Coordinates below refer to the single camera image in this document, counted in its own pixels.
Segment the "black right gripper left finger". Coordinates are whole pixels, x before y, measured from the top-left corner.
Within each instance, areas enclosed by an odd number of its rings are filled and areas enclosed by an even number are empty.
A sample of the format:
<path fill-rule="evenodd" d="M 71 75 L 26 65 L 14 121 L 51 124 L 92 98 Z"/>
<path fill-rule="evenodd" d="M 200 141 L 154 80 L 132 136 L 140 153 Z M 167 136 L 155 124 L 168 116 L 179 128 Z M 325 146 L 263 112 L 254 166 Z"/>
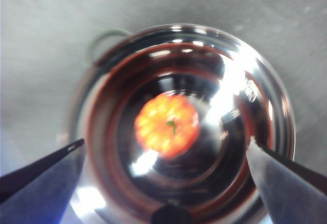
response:
<path fill-rule="evenodd" d="M 60 223 L 86 155 L 83 139 L 1 177 L 1 223 Z"/>

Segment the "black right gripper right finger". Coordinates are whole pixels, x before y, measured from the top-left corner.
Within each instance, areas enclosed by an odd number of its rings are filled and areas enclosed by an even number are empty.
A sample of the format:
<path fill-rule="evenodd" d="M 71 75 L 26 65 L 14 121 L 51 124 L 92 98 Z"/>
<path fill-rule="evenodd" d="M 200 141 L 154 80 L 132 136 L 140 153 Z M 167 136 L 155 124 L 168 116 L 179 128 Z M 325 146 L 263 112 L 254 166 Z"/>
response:
<path fill-rule="evenodd" d="M 257 143 L 254 136 L 246 158 L 273 223 L 326 223 L 326 176 Z"/>

